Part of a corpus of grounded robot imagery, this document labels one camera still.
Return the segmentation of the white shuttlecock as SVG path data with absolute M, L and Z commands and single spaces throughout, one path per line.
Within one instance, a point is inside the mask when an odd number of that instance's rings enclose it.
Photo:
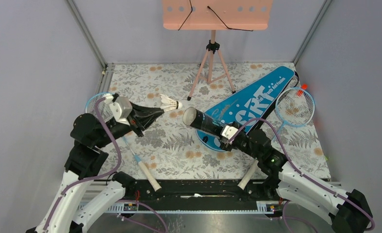
M 167 95 L 160 94 L 159 98 L 161 101 L 160 109 L 162 109 L 164 112 L 178 110 L 183 107 L 183 104 L 180 101 L 171 99 Z

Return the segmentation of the blue racket cover bag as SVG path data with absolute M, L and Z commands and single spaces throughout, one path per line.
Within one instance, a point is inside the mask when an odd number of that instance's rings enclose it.
M 243 125 L 252 118 L 266 118 L 279 94 L 295 83 L 295 76 L 294 70 L 280 66 L 204 112 L 226 124 L 236 121 Z

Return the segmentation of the black shuttlecock tube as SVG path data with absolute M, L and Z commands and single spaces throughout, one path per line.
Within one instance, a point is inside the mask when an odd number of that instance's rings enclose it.
M 184 125 L 202 131 L 208 135 L 220 138 L 221 132 L 225 128 L 226 123 L 211 118 L 204 112 L 194 107 L 189 107 L 183 114 Z

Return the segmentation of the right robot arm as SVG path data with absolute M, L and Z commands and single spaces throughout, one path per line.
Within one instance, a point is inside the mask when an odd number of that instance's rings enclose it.
M 363 233 L 375 226 L 367 200 L 360 191 L 347 192 L 305 170 L 272 147 L 262 130 L 245 134 L 225 126 L 221 130 L 222 149 L 237 149 L 258 161 L 268 178 L 263 187 L 266 198 L 281 197 L 299 204 L 325 220 L 336 233 Z

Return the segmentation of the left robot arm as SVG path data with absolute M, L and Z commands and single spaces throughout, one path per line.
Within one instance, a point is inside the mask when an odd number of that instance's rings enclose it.
M 99 171 L 108 158 L 102 151 L 106 145 L 113 143 L 117 153 L 120 148 L 116 139 L 129 132 L 143 136 L 146 130 L 164 110 L 161 108 L 143 107 L 133 103 L 111 103 L 117 115 L 123 115 L 126 124 L 117 119 L 104 122 L 100 113 L 85 113 L 78 116 L 73 123 L 70 136 L 75 140 L 74 147 L 65 163 L 65 170 L 55 200 L 41 223 L 27 230 L 29 233 L 85 233 L 120 199 L 131 199 L 136 189 L 136 179 L 118 172 L 113 168 L 100 175 Z M 113 175 L 109 184 L 94 197 L 83 209 L 78 207 L 88 187 L 94 180 Z

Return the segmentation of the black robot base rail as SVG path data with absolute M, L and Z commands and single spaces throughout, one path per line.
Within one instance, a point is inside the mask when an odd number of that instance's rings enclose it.
M 239 180 L 158 180 L 155 191 L 148 180 L 136 180 L 124 200 L 136 200 L 162 211 L 259 212 L 261 204 L 278 205 L 276 191 L 263 180 L 250 180 L 244 189 Z

